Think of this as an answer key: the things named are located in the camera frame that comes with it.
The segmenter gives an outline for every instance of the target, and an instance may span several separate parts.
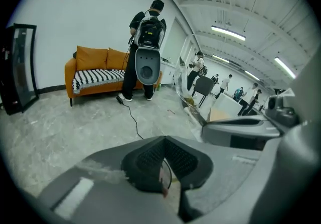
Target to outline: black and white striped blanket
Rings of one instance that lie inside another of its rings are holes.
[[[79,94],[80,90],[98,85],[123,82],[124,70],[119,69],[93,69],[76,71],[72,81],[74,94]]]

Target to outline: person in blue shirt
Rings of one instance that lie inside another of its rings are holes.
[[[244,91],[243,91],[243,88],[241,87],[235,90],[233,99],[238,102],[241,99],[241,96],[243,94],[244,94]]]

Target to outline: ceiling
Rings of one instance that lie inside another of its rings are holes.
[[[197,46],[233,61],[265,87],[288,88],[292,78],[278,56],[298,74],[320,45],[321,31],[305,0],[173,0],[189,23]],[[215,25],[246,36],[245,41],[211,30]]]

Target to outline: ceiling light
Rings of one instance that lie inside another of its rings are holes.
[[[246,74],[249,74],[251,77],[254,77],[257,81],[260,81],[259,78],[257,78],[256,76],[254,76],[253,74],[251,74],[250,72],[248,72],[247,70],[245,70]]]
[[[233,31],[230,31],[230,30],[227,30],[227,29],[222,29],[222,28],[219,28],[219,27],[216,27],[216,26],[212,26],[212,30],[224,33],[226,35],[230,35],[230,36],[238,38],[238,39],[241,39],[242,41],[245,41],[245,39],[246,39],[246,37],[244,37],[244,36],[242,36],[240,34],[237,34],[237,33],[233,32]]]
[[[295,78],[295,74],[289,69],[288,66],[286,66],[286,65],[284,64],[284,62],[282,62],[282,61],[280,60],[279,57],[275,57],[274,59],[275,59],[275,61],[276,61],[278,64],[281,65],[281,67],[282,67],[283,69],[286,70],[287,73],[289,73],[289,75],[290,75],[292,78]]]
[[[227,60],[225,60],[225,59],[223,59],[223,58],[221,58],[221,57],[218,57],[218,56],[216,56],[216,55],[212,55],[214,58],[217,58],[217,59],[219,59],[219,60],[221,60],[221,61],[224,61],[224,62],[227,62],[227,63],[230,63],[229,61],[227,61]]]

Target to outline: gray floor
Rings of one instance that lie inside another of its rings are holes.
[[[8,116],[0,110],[2,153],[17,185],[38,196],[51,180],[86,156],[139,140],[128,108],[116,101],[116,95],[76,98],[70,107],[62,90],[40,95],[24,114]],[[198,139],[173,87],[162,86],[152,101],[142,95],[143,91],[135,91],[134,100],[127,105],[143,138],[175,135]],[[205,118],[212,104],[209,96],[201,107]],[[179,190],[179,183],[172,189]]]

